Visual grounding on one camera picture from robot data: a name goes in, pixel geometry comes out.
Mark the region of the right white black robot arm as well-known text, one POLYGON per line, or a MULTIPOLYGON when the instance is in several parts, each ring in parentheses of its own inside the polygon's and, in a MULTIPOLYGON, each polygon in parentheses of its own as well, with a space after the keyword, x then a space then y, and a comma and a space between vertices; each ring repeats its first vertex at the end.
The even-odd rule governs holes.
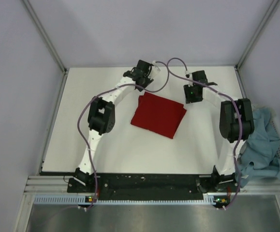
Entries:
POLYGON ((205 192, 223 191, 236 183, 238 154, 249 135, 254 132, 251 102, 248 98, 232 97, 216 83, 209 82, 204 70, 185 71, 189 83, 184 85, 186 103, 206 101, 219 110, 217 135, 222 137, 217 148, 218 160, 213 166, 209 183, 200 182, 205 192))

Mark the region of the red t shirt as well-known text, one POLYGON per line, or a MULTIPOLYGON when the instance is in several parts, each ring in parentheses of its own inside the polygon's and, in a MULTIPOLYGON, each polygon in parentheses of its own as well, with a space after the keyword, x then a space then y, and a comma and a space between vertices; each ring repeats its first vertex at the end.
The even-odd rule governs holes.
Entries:
POLYGON ((186 111, 181 103, 146 92, 138 98, 131 125, 173 139, 186 111))

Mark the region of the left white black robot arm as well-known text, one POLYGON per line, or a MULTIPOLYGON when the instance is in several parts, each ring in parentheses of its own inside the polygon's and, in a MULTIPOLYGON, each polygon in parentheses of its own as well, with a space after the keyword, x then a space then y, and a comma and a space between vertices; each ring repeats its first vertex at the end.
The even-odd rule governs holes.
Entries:
POLYGON ((91 191, 97 178, 93 164, 98 144, 102 137, 109 133, 115 125, 115 107, 132 91, 142 91, 153 82, 155 74, 160 71, 155 64, 139 60, 136 67, 126 71, 116 86, 91 99, 83 111, 88 113, 88 137, 80 135, 86 143, 82 160, 74 173, 74 179, 83 191, 91 191))

